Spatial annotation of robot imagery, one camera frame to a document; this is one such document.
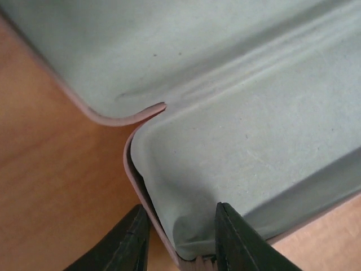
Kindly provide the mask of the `pink glasses case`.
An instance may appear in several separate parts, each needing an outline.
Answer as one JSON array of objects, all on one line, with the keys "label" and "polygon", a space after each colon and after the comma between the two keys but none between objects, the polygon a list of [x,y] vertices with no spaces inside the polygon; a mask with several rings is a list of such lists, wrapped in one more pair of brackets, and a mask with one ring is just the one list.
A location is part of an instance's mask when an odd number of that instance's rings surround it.
[{"label": "pink glasses case", "polygon": [[360,193],[359,1],[2,1],[85,114],[142,125],[124,167],[180,270],[217,203],[268,244]]}]

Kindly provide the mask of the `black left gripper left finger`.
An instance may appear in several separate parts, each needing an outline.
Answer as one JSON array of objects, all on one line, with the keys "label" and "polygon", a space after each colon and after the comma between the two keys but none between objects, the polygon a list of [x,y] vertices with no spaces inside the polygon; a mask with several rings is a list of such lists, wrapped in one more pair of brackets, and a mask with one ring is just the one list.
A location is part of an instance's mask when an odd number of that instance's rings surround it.
[{"label": "black left gripper left finger", "polygon": [[66,270],[147,270],[149,233],[148,215],[138,204]]}]

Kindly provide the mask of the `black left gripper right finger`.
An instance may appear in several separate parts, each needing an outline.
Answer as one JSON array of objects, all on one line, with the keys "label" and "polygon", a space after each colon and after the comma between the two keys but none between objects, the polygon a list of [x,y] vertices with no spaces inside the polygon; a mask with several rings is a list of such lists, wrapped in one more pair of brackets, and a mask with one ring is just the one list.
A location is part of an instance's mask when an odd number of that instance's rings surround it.
[{"label": "black left gripper right finger", "polygon": [[215,250],[218,270],[300,270],[228,203],[217,203]]}]

